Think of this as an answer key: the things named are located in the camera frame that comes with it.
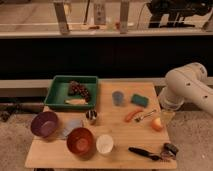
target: green sponge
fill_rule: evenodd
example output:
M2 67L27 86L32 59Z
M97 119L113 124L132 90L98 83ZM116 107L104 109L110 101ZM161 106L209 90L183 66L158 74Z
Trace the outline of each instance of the green sponge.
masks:
M131 103L146 107L149 103L149 99L144 96L140 96L138 94L133 94L131 98Z

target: gray floor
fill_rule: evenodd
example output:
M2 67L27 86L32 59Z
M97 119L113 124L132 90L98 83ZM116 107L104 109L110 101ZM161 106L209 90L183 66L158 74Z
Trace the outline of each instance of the gray floor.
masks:
M0 170L31 171L24 168L32 142L29 125L34 115L17 114L0 123ZM168 125L172 143L180 152L174 171L213 170L213 117L202 111L179 111Z

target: tray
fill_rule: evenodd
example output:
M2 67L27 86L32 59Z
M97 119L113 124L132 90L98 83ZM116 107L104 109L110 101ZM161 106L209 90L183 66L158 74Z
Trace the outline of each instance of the tray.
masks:
M86 86L91 94L91 100L88 104L84 105L72 105L66 104L65 100L80 99L80 95L70 96L68 95L68 88L70 81L77 81ZM98 89L98 77L96 76L63 76L57 75L54 77L44 104L51 109L75 109L84 110L92 109L96 105Z

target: paper cup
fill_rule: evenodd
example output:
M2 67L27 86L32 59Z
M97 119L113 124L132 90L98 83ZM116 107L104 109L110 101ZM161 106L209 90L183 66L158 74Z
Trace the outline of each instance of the paper cup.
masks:
M104 156L111 153L113 146L113 138L108 134L101 135L96 141L97 151Z

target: orange bowl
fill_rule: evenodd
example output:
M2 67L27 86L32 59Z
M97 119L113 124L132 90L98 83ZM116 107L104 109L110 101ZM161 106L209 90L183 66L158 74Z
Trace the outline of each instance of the orange bowl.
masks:
M68 135L67 148L73 154L83 156L88 154L94 143L94 138L90 130L87 128L75 128Z

